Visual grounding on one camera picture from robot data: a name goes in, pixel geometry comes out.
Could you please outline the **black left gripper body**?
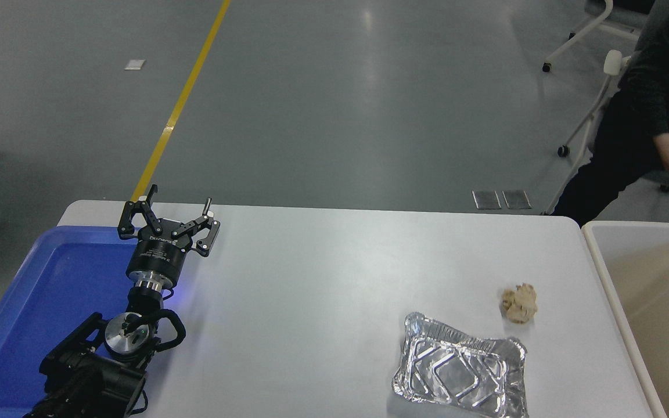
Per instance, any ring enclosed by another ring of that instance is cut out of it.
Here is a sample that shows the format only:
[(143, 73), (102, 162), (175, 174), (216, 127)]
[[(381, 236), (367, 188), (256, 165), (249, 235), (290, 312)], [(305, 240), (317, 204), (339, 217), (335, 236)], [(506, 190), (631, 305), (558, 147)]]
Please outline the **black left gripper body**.
[(181, 224), (161, 224), (156, 236), (150, 226), (138, 231), (138, 243), (128, 263), (127, 277), (137, 282), (149, 273), (162, 277), (165, 286), (176, 286), (184, 260), (192, 245), (189, 235), (173, 237), (171, 233)]

